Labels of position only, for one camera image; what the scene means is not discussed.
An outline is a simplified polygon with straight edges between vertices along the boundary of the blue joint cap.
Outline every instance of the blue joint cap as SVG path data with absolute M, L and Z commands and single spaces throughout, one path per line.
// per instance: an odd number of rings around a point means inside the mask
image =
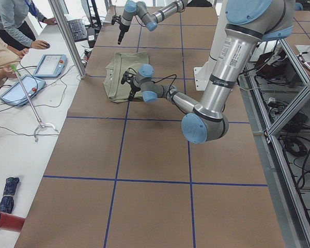
M 208 138 L 205 123 L 196 114 L 189 113 L 181 121 L 181 129 L 185 138 L 192 143 L 204 143 Z
M 146 28 L 147 28 L 149 31 L 154 31 L 155 28 L 157 28 L 157 23 L 156 23 L 156 22 L 147 23 L 147 24 L 146 24 Z
M 157 100 L 157 94 L 154 91 L 146 90 L 143 92 L 144 102 L 155 102 Z
M 138 72 L 141 76 L 144 76 L 146 78 L 148 78 L 148 77 L 150 78 L 154 74 L 154 68 L 150 64 L 143 64 L 142 66 L 140 66 Z
M 131 0 L 127 0 L 125 6 L 124 6 L 124 10 L 128 13 L 133 13 L 136 11 L 136 3 L 134 1 Z

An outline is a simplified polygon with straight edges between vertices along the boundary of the floor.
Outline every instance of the floor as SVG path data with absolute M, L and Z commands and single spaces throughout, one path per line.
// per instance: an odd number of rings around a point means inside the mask
M 207 61 L 216 23 L 212 8 L 152 33 L 134 21 L 121 46 L 118 26 L 104 25 L 16 248 L 285 247 L 239 88 L 228 133 L 201 145 L 184 139 L 183 114 L 166 100 L 117 104 L 103 88 L 114 53 L 147 52 L 154 79 L 175 73 L 200 100 L 193 68 Z

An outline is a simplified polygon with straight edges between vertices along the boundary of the folded fabric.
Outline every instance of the folded fabric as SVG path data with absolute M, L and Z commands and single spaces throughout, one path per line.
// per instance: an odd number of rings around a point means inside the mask
M 103 82 L 109 100 L 113 102 L 126 102 L 131 87 L 128 83 L 120 83 L 124 72 L 127 71 L 128 68 L 138 71 L 142 64 L 148 63 L 149 57 L 146 52 L 133 54 L 115 53 L 113 60 L 106 67 L 107 76 Z M 141 98 L 141 92 L 137 92 L 135 97 Z

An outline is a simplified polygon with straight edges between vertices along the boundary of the tablet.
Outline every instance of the tablet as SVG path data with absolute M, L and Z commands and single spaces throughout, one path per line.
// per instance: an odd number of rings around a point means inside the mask
M 54 79 L 61 75 L 67 63 L 65 54 L 44 54 L 33 74 L 41 79 Z
M 21 77 L 21 81 L 25 86 L 25 89 L 28 92 L 30 98 L 34 97 L 38 93 L 38 91 L 44 87 L 46 83 L 45 80 L 31 75 L 24 75 L 23 77 Z M 23 88 L 18 81 L 13 84 L 6 92 L 4 92 L 0 96 L 0 99 L 6 104 L 12 106 L 23 106 L 25 103 L 28 102 Z

